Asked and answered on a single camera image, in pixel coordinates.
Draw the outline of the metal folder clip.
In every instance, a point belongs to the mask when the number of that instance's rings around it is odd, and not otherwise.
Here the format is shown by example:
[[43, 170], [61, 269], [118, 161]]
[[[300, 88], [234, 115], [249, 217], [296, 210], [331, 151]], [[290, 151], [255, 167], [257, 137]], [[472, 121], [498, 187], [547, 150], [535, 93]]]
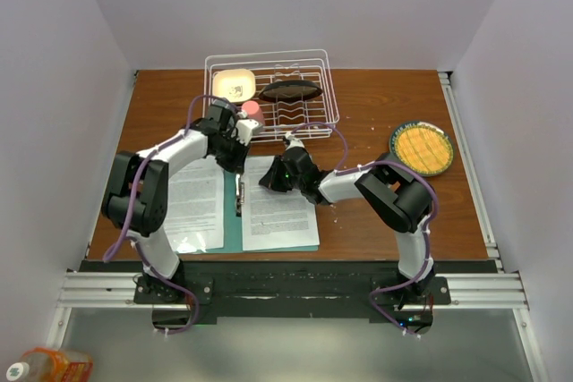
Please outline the metal folder clip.
[[242, 216], [244, 204], [244, 179], [241, 174], [235, 175], [235, 215]]

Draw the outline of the remaining printed paper stack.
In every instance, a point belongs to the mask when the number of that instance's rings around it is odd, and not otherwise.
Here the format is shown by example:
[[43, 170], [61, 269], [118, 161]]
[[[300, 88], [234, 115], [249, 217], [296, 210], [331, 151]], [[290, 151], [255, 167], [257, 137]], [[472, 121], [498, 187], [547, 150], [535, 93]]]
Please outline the remaining printed paper stack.
[[259, 185], [273, 157], [249, 157], [243, 175], [244, 251], [316, 247], [320, 244], [315, 206], [300, 191], [269, 191]]

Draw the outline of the printed paper sheet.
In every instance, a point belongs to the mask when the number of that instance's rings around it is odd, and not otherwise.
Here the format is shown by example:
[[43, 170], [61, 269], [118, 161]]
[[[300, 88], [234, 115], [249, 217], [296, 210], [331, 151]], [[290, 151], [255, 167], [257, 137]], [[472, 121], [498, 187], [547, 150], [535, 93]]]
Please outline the printed paper sheet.
[[176, 253], [222, 248], [223, 215], [224, 174], [214, 158], [196, 160], [170, 178], [164, 227]]

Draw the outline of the teal file folder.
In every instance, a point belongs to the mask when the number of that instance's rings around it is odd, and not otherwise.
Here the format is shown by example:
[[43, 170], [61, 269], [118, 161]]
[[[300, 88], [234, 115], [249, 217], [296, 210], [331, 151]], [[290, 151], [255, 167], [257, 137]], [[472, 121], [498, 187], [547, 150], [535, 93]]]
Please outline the teal file folder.
[[201, 253], [243, 253], [243, 252], [279, 252], [279, 251], [316, 251], [319, 247], [301, 247], [298, 249], [286, 250], [276, 249], [267, 251], [244, 251], [243, 250], [243, 228], [242, 217], [235, 215], [235, 175], [223, 171], [224, 174], [224, 245], [220, 249]]

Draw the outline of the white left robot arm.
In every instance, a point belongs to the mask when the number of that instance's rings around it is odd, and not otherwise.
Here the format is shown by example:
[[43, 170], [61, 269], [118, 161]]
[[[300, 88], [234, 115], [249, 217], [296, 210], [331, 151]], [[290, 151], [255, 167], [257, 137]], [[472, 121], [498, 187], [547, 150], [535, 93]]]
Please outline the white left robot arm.
[[252, 138], [261, 127], [255, 114], [214, 98], [207, 113], [189, 119], [173, 137], [149, 149], [121, 151], [113, 159], [101, 204], [101, 214], [120, 230], [104, 253], [111, 261], [124, 242], [138, 252], [142, 279], [154, 284], [154, 293], [165, 303], [181, 299], [196, 305], [179, 269], [181, 260], [172, 250], [164, 227], [170, 178], [189, 164], [213, 157], [223, 170], [244, 171]]

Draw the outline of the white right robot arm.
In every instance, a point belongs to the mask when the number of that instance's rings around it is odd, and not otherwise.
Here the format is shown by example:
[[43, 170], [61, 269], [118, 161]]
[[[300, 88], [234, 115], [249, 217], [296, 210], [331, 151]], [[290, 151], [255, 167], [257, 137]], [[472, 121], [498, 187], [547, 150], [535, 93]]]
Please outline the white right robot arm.
[[333, 205], [341, 200], [364, 199], [395, 234], [398, 244], [398, 278], [383, 292], [399, 291], [411, 304], [431, 292], [434, 278], [430, 222], [438, 212], [437, 194], [422, 176], [390, 153], [365, 166], [347, 170], [321, 170], [302, 147], [286, 149], [274, 157], [259, 180], [269, 191], [300, 193], [313, 205]]

